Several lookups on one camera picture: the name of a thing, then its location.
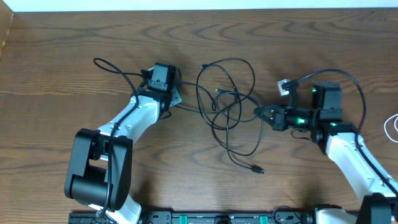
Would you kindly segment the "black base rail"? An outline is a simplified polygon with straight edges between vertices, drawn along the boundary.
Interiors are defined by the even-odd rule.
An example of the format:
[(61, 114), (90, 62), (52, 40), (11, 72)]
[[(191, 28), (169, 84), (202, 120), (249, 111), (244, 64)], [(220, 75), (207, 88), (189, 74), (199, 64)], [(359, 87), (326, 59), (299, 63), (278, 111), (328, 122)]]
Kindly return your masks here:
[(143, 209), (137, 224), (353, 224), (356, 213), (337, 205), (297, 210), (286, 205), (265, 212), (176, 212)]

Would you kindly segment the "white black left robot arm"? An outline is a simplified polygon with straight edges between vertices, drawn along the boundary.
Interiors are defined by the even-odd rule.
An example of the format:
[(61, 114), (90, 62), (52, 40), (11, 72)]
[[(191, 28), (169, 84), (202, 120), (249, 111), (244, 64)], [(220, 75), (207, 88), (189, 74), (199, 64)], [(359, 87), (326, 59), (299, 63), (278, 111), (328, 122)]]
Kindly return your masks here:
[(134, 143), (170, 107), (182, 102), (176, 66), (157, 62), (140, 74), (127, 106), (97, 129), (80, 129), (74, 138), (65, 179), (66, 197), (95, 209), (82, 223), (139, 223), (142, 207), (129, 194)]

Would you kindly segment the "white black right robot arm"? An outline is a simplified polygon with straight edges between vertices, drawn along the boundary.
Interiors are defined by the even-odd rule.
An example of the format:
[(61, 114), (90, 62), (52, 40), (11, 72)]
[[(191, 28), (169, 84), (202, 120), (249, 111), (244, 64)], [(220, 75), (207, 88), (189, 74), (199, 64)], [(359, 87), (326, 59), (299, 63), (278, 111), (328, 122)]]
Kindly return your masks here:
[(333, 82), (318, 82), (312, 90), (312, 107), (297, 107), (296, 86), (290, 80), (278, 83), (289, 103), (260, 106), (254, 115), (274, 131), (310, 132), (309, 141), (319, 146), (342, 171), (361, 204), (349, 214), (336, 205), (318, 205), (303, 213), (300, 223), (390, 223), (397, 220), (397, 181), (370, 153), (350, 122), (342, 120), (341, 88)]

